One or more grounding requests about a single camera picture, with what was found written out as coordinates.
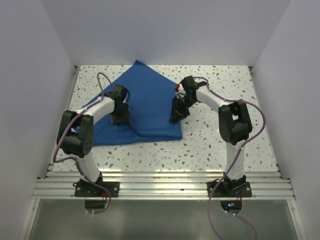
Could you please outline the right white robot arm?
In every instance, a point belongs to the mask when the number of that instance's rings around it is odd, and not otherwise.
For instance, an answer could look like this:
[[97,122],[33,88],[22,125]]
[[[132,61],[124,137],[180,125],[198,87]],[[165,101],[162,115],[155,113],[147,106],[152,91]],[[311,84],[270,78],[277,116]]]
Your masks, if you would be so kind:
[[169,121],[179,122],[190,115],[189,108],[196,103],[204,103],[218,114],[218,131],[226,143],[226,170],[219,184],[227,196],[235,196],[246,183],[244,170],[244,150],[242,144],[249,139],[252,123],[245,103],[227,101],[210,92],[208,82],[196,82],[187,76],[175,87],[177,96],[172,99]]

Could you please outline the blue surgical drape cloth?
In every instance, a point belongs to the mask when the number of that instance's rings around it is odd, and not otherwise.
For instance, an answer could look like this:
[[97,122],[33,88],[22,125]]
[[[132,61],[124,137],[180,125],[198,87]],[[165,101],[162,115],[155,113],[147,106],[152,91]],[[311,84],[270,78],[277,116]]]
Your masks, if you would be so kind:
[[175,82],[136,60],[114,84],[124,86],[130,92],[130,123],[116,125],[112,123],[111,115],[105,115],[93,126],[95,147],[183,138],[181,123],[170,122]]

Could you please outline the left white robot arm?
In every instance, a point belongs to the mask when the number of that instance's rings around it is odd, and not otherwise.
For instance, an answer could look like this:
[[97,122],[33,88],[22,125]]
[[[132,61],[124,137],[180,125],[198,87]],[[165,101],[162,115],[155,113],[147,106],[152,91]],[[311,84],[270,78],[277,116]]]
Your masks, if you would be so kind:
[[104,184],[99,181],[102,174],[91,153],[94,145],[94,124],[106,115],[111,115],[111,123],[114,125],[129,124],[129,98],[129,90],[122,85],[116,85],[113,91],[102,92],[95,101],[83,108],[76,111],[66,110],[62,114],[53,162],[74,160],[80,178],[87,182],[86,190],[92,196],[99,196],[104,190]]

